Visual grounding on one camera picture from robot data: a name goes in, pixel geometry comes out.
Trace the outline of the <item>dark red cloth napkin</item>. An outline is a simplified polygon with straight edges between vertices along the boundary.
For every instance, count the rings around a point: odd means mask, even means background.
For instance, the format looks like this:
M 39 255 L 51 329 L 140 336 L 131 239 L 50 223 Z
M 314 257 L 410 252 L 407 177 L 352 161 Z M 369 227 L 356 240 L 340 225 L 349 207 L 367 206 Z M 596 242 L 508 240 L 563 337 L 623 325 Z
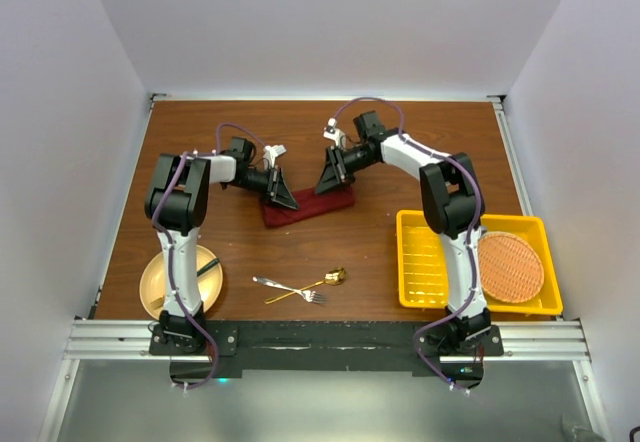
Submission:
M 316 194 L 313 188 L 309 188 L 295 191 L 293 195 L 299 204 L 298 210 L 261 204 L 262 219 L 266 228 L 288 226 L 355 204 L 355 195 L 350 186 L 327 194 Z

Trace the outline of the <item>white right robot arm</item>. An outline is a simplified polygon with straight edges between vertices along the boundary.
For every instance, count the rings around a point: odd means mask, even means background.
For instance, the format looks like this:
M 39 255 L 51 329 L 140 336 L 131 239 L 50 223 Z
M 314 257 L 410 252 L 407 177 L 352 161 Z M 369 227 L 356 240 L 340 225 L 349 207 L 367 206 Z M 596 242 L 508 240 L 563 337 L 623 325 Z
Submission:
M 323 136 L 332 142 L 315 187 L 323 195 L 355 182 L 355 173 L 376 163 L 396 167 L 420 183 L 422 211 L 440 238 L 448 281 L 446 316 L 419 332 L 440 331 L 444 346 L 469 354 L 491 328 L 488 304 L 481 288 L 478 246 L 484 200 L 469 156 L 448 154 L 417 142 L 400 128 L 388 129 L 374 111 L 354 119 L 358 142 L 348 148 L 335 118 Z

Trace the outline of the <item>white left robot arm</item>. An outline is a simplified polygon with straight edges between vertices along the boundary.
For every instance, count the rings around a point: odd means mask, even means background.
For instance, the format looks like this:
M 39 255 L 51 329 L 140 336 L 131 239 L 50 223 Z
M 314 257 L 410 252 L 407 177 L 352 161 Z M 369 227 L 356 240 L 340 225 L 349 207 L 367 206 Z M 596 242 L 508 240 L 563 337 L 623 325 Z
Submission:
M 221 152 L 162 154 L 156 163 L 144 211 L 156 230 L 164 263 L 165 295 L 154 339 L 185 354 L 206 348 L 204 302 L 198 288 L 197 239 L 208 208 L 209 186 L 219 183 L 258 194 L 270 206 L 297 210 L 277 159 L 281 145 L 263 147 L 263 166 L 253 163 L 255 145 L 234 137 Z

